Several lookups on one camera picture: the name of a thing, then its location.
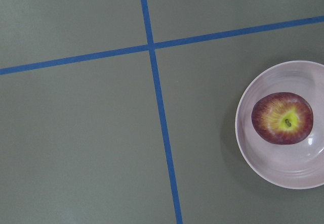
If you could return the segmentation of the red yellow apple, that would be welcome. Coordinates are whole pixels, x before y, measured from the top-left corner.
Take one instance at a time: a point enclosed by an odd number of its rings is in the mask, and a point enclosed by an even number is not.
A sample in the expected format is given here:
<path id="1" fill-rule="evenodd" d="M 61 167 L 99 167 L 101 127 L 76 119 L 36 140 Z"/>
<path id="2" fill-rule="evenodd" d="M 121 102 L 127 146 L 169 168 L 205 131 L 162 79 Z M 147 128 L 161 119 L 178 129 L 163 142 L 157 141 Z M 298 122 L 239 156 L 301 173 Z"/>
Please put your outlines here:
<path id="1" fill-rule="evenodd" d="M 300 95 L 279 92 L 261 98 L 253 107 L 251 121 L 256 133 L 275 145 L 293 145 L 313 129 L 313 111 Z"/>

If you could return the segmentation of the pink plate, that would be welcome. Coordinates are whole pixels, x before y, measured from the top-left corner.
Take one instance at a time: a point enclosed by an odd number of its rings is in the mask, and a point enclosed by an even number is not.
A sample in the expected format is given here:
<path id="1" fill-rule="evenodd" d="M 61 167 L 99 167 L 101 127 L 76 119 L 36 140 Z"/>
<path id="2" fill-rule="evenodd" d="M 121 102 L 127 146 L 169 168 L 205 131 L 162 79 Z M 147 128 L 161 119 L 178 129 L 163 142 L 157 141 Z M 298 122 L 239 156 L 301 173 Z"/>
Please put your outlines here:
<path id="1" fill-rule="evenodd" d="M 313 110 L 312 131 L 297 144 L 271 144 L 262 139 L 252 126 L 253 106 L 261 98 L 276 92 L 298 94 Z M 288 189 L 310 189 L 323 185 L 323 65 L 310 61 L 289 61 L 258 75 L 239 101 L 235 134 L 248 165 L 270 183 Z"/>

